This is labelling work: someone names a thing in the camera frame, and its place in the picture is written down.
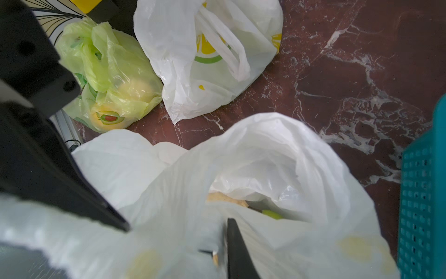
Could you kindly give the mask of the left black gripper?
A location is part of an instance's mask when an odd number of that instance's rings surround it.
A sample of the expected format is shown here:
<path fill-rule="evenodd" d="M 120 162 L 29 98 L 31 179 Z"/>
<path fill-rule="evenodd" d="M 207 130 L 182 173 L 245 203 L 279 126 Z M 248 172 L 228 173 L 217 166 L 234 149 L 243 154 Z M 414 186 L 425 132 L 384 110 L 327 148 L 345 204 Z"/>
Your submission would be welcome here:
<path fill-rule="evenodd" d="M 22 1 L 1 1 L 1 80 L 46 117 L 80 93 L 59 59 L 31 9 Z"/>

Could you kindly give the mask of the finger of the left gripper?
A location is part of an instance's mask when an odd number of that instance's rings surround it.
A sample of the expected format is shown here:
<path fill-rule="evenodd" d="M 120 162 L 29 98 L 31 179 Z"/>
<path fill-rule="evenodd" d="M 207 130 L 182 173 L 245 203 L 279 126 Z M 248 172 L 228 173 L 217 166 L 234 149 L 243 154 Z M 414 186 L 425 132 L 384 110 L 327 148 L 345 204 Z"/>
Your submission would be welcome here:
<path fill-rule="evenodd" d="M 130 229 L 82 175 L 54 125 L 36 109 L 14 102 L 1 104 L 1 193 Z"/>

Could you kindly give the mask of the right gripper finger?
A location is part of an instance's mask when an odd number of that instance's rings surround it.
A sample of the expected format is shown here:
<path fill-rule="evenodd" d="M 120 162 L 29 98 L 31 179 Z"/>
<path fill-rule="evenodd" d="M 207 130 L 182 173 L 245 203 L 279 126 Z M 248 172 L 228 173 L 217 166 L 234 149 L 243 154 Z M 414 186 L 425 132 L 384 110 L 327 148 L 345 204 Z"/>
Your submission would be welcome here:
<path fill-rule="evenodd" d="M 235 219 L 228 218 L 226 227 L 229 279 L 261 279 Z"/>

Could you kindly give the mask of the white lemon print bag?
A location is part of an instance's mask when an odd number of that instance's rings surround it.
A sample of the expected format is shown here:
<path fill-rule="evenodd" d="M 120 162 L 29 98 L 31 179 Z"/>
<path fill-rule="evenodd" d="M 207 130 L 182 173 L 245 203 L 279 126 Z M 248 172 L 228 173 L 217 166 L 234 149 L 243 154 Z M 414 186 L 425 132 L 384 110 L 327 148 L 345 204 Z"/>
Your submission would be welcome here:
<path fill-rule="evenodd" d="M 263 279 L 397 279 L 373 200 L 304 123 L 260 113 L 185 150 L 128 130 L 78 147 L 129 232 L 1 195 L 1 241 L 71 279 L 221 279 L 236 220 Z"/>

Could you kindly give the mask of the green plastic bag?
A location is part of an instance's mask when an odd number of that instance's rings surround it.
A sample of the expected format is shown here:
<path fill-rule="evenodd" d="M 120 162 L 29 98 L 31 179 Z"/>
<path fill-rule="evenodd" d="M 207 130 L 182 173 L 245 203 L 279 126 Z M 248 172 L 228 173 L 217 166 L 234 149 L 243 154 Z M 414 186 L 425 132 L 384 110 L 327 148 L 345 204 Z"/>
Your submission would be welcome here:
<path fill-rule="evenodd" d="M 127 128 L 162 100 L 163 84 L 138 41 L 108 22 L 71 23 L 55 48 L 81 87 L 64 111 L 98 133 Z"/>

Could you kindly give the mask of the plain white plastic bag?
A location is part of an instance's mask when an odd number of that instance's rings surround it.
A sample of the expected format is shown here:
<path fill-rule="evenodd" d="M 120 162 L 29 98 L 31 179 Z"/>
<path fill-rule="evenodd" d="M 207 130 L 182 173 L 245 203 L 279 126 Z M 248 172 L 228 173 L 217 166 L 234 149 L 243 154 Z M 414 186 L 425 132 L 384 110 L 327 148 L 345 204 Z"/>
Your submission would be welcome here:
<path fill-rule="evenodd" d="M 282 28 L 279 1 L 138 1 L 134 13 L 173 123 L 243 93 L 279 52 Z"/>

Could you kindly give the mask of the green pear front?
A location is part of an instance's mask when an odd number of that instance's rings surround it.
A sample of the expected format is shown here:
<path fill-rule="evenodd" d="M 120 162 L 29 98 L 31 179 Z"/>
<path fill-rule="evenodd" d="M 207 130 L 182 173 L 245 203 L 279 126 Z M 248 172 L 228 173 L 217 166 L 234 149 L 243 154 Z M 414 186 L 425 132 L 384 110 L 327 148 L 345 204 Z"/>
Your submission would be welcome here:
<path fill-rule="evenodd" d="M 282 215 L 280 215 L 280 214 L 278 214 L 278 213 L 276 213 L 276 212 L 274 212 L 272 210 L 265 209 L 265 210 L 262 210 L 261 212 L 262 212 L 263 215 L 269 216 L 269 217 L 271 217 L 271 218 L 273 218 L 275 220 L 283 219 Z"/>

